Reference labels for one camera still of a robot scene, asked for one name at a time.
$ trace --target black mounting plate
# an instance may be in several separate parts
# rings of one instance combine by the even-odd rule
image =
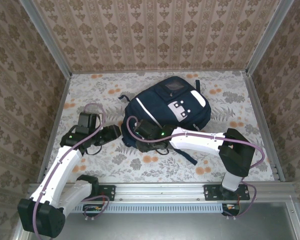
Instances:
[[[116,185],[99,185],[98,195],[105,195],[109,197],[110,201],[114,201],[116,196]]]
[[[203,186],[204,198],[206,201],[240,201],[250,200],[250,194],[247,185],[240,184],[233,195],[229,195],[226,199],[220,191],[220,184],[207,184]]]

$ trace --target white vent grille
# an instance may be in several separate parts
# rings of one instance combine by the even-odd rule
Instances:
[[[82,214],[83,204],[76,206],[72,213]],[[169,214],[169,213],[222,213],[221,203],[167,203],[167,204],[137,204],[137,203],[110,203],[105,213],[130,214]]]

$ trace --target cable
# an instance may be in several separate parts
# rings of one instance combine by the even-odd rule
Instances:
[[[242,141],[242,140],[237,140],[237,139],[230,139],[230,138],[225,138],[225,137],[218,137],[218,136],[209,136],[209,135],[202,135],[202,134],[197,134],[197,133],[192,133],[192,132],[185,132],[185,133],[177,133],[174,135],[170,135],[170,136],[166,136],[160,139],[155,139],[155,140],[146,140],[146,139],[142,139],[136,135],[134,135],[134,133],[132,132],[132,130],[130,129],[129,126],[129,122],[131,119],[134,119],[136,121],[136,123],[138,123],[138,118],[136,116],[129,116],[128,119],[126,120],[126,128],[128,129],[129,133],[131,134],[131,136],[133,138],[135,138],[136,140],[140,141],[140,142],[144,142],[144,143],[157,143],[157,142],[161,142],[161,141],[165,141],[174,137],[179,137],[179,136],[193,136],[193,137],[199,137],[199,138],[206,138],[206,139],[211,139],[211,140],[221,140],[221,141],[227,141],[227,142],[231,142],[231,143],[238,143],[238,144],[244,144],[244,145],[248,145],[250,147],[253,147],[255,149],[257,149],[260,153],[261,153],[261,159],[259,161],[257,161],[255,164],[250,166],[250,169],[258,166],[259,164],[261,164],[264,160],[265,160],[265,153],[263,151],[263,149],[253,143],[250,143],[248,141]],[[242,215],[244,215],[252,206],[252,204],[254,203],[254,201],[256,200],[257,197],[257,188],[255,186],[253,186],[252,184],[246,183],[243,181],[244,177],[242,178],[241,182],[247,186],[250,186],[254,189],[254,194],[253,194],[253,198],[249,204],[249,206],[247,207],[247,209],[243,212],[238,214],[237,216],[233,216],[231,213],[224,211],[226,214],[233,216],[233,218],[237,218],[237,217],[241,217]]]
[[[162,152],[160,152],[160,151],[158,151],[157,149],[155,150],[158,154],[160,154],[160,155],[168,155],[169,154],[169,149],[168,148],[166,148],[165,149],[166,150],[166,153],[162,153]]]
[[[94,156],[94,155],[97,155],[98,153],[100,153],[101,150],[102,150],[102,145],[100,146],[99,150],[97,152],[95,152],[95,153],[92,153],[92,154],[88,153],[88,149],[85,150],[85,153],[87,155]]]
[[[64,155],[60,158],[59,162],[55,165],[55,167],[53,168],[51,174],[49,175],[49,177],[47,178],[43,188],[42,188],[42,191],[41,193],[39,194],[39,197],[37,199],[37,201],[35,202],[35,205],[34,205],[34,208],[33,208],[33,214],[32,214],[32,225],[33,225],[33,231],[34,231],[34,234],[36,236],[36,238],[38,240],[42,240],[40,235],[39,235],[39,232],[38,232],[38,228],[37,228],[37,210],[38,210],[38,206],[39,206],[39,203],[40,203],[40,200],[41,198],[43,197],[44,195],[44,192],[46,191],[49,183],[50,183],[50,180],[52,179],[53,175],[55,174],[57,168],[59,167],[59,165],[62,163],[62,161],[65,159],[65,157],[72,151],[74,150],[76,147],[78,147],[80,144],[84,143],[85,141],[89,140],[90,138],[92,138],[94,135],[96,135],[100,130],[101,128],[104,126],[105,122],[106,122],[106,112],[105,110],[103,109],[102,105],[101,104],[98,104],[98,103],[88,103],[87,105],[85,105],[84,107],[84,112],[86,111],[87,107],[88,106],[91,106],[91,105],[97,105],[99,108],[101,108],[101,111],[102,111],[102,114],[103,114],[103,119],[102,119],[102,122],[101,124],[99,125],[99,127],[92,133],[90,134],[89,136],[87,136],[86,138],[82,139],[81,141],[79,141],[78,143],[76,143],[74,146],[72,146],[68,151],[66,151],[64,153]]]
[[[101,214],[104,213],[105,210],[107,210],[109,202],[110,202],[110,198],[108,196],[106,196],[106,195],[99,195],[99,196],[94,196],[94,197],[90,197],[90,198],[86,198],[86,199],[82,200],[82,202],[86,202],[86,201],[91,201],[91,200],[95,200],[95,199],[99,199],[99,198],[105,198],[106,199],[106,205],[105,205],[105,207],[102,208],[102,210],[98,213],[98,215],[96,215],[94,217],[94,219],[97,219]],[[87,210],[90,209],[90,208],[91,208],[91,206],[88,206],[88,207],[86,207],[84,209],[83,215],[86,218],[88,218],[88,216],[87,216]]]
[[[101,119],[100,119],[100,116],[99,116],[99,114],[97,114],[96,115],[96,117],[99,119],[99,126],[98,127],[100,127],[100,124],[101,124]]]
[[[236,202],[236,204],[239,205],[239,210],[240,210],[240,196],[239,196],[239,194],[237,194],[237,195],[238,195],[238,201]]]
[[[258,166],[265,159],[265,153],[264,153],[264,151],[262,150],[261,147],[255,145],[253,143],[250,143],[248,141],[242,141],[242,140],[237,140],[237,139],[230,139],[230,138],[219,137],[219,136],[210,136],[210,135],[202,135],[202,134],[192,133],[192,132],[185,132],[185,133],[177,133],[177,134],[174,134],[174,135],[166,136],[166,137],[163,137],[163,138],[160,138],[160,139],[155,139],[155,140],[142,139],[142,138],[134,135],[134,133],[130,129],[129,122],[130,122],[131,119],[135,119],[136,122],[138,123],[138,119],[137,119],[136,116],[129,116],[128,119],[126,120],[126,128],[128,129],[128,131],[131,134],[131,136],[133,138],[135,138],[136,140],[140,141],[140,142],[144,142],[144,143],[157,143],[157,142],[165,141],[165,140],[168,140],[168,139],[172,139],[174,137],[180,137],[180,136],[187,135],[187,136],[193,136],[193,137],[199,137],[199,138],[205,138],[205,139],[221,140],[221,141],[227,141],[227,142],[231,142],[231,143],[244,144],[244,145],[248,145],[250,147],[253,147],[253,148],[257,149],[261,153],[262,157],[255,164],[251,165],[250,169]]]
[[[79,125],[74,125],[74,126],[72,126],[72,127],[69,129],[68,133],[72,133],[72,131],[73,131],[75,128],[77,128],[77,127],[79,127]]]
[[[236,218],[240,218],[242,217],[246,212],[248,212],[248,210],[251,208],[252,204],[254,204],[254,201],[256,200],[256,197],[257,197],[257,188],[255,186],[253,186],[252,184],[250,183],[246,183],[245,181],[241,181],[243,184],[249,186],[249,187],[252,187],[254,189],[254,193],[253,193],[253,198],[249,204],[249,206],[246,208],[246,210],[244,210],[244,212],[242,213],[239,213],[237,216],[235,216]]]

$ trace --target patterned wall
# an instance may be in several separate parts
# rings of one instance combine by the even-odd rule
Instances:
[[[36,182],[65,79],[18,0],[0,0],[0,240]]]
[[[252,76],[287,181],[300,200],[300,0]]]
[[[34,0],[76,73],[244,69],[279,0]]]

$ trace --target metal frame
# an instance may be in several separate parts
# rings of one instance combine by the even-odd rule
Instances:
[[[248,182],[257,189],[256,203],[290,203],[297,199],[292,182],[279,181],[252,181]],[[154,203],[233,203],[234,201],[206,201],[204,186],[221,184],[221,182],[173,182],[173,183],[100,183],[100,185],[115,185],[115,203],[123,204],[154,204]],[[63,189],[66,192],[74,183],[67,183]],[[30,184],[28,195],[30,196],[39,184]],[[254,189],[249,187],[250,195]]]
[[[41,181],[44,179],[44,176],[45,176],[45,173],[46,173],[46,170],[47,170],[47,166],[48,166],[50,156],[51,156],[51,153],[52,153],[52,150],[53,150],[53,147],[54,147],[55,139],[56,139],[56,136],[57,136],[57,131],[58,131],[62,111],[64,109],[64,105],[65,105],[66,98],[67,98],[67,95],[68,95],[68,91],[69,91],[69,87],[70,87],[70,81],[71,81],[70,79],[67,79],[66,82],[65,82],[65,85],[64,85],[62,97],[60,99],[60,104],[59,104],[58,110],[57,110],[56,115],[55,115],[55,120],[54,120],[53,127],[52,127],[52,130],[51,130],[48,145],[46,146],[45,153],[44,153],[44,156],[43,156],[41,169],[40,169],[39,176],[38,176],[38,179],[37,179],[38,183],[41,183]]]
[[[31,21],[33,22],[36,30],[39,32],[45,45],[47,46],[50,53],[52,54],[56,64],[59,66],[65,79],[69,80],[71,77],[69,64],[67,63],[63,53],[61,52],[60,48],[56,44],[55,40],[53,39],[52,37],[53,35],[50,33],[49,29],[47,28],[43,18],[40,16],[40,13],[37,10],[34,1],[20,0],[20,2],[24,7],[26,13],[29,15]]]
[[[80,203],[73,210],[72,214],[83,214],[84,203]],[[104,211],[105,214],[221,214],[222,203],[122,203],[112,202]],[[89,209],[87,214],[96,213]]]
[[[282,0],[279,2],[278,7],[276,8],[268,26],[266,27],[258,45],[252,54],[248,65],[246,66],[246,70],[249,75],[252,75],[257,68],[261,58],[265,54],[269,44],[274,38],[293,2],[294,0]]]
[[[300,240],[300,204],[296,202],[297,195],[292,182],[265,181],[249,182],[257,189],[255,203],[285,203],[289,212],[291,225],[296,238]],[[213,204],[233,203],[233,201],[205,201],[204,185],[221,184],[220,182],[197,183],[107,183],[116,185],[116,205],[126,204]],[[71,188],[74,183],[67,183],[64,191]],[[39,184],[30,184],[28,196],[30,196]],[[250,195],[254,189],[249,187]],[[89,201],[89,204],[100,203]],[[21,222],[18,222],[13,240],[28,240],[32,233],[23,230]]]
[[[131,74],[131,73],[186,73],[186,72],[227,72],[227,71],[245,71],[245,69],[227,68],[227,69],[202,69],[202,68],[187,68],[187,69],[154,69],[154,70],[116,70],[116,71],[73,71],[72,74]]]
[[[269,128],[267,125],[267,121],[266,121],[264,112],[262,111],[261,103],[258,98],[257,90],[255,88],[255,85],[254,85],[251,75],[247,74],[244,77],[244,81],[245,81],[246,89],[248,91],[248,94],[249,94],[249,97],[251,100],[255,118],[259,125],[260,134],[263,139],[265,151],[268,155],[268,158],[270,159],[270,161],[274,164],[274,167],[276,168],[279,180],[284,182],[285,181],[284,172],[282,171],[282,168],[281,168],[281,165],[279,162],[279,158],[277,156],[277,152],[275,149],[275,145],[274,145],[274,142],[272,141],[271,134],[270,134],[270,131],[269,131]]]

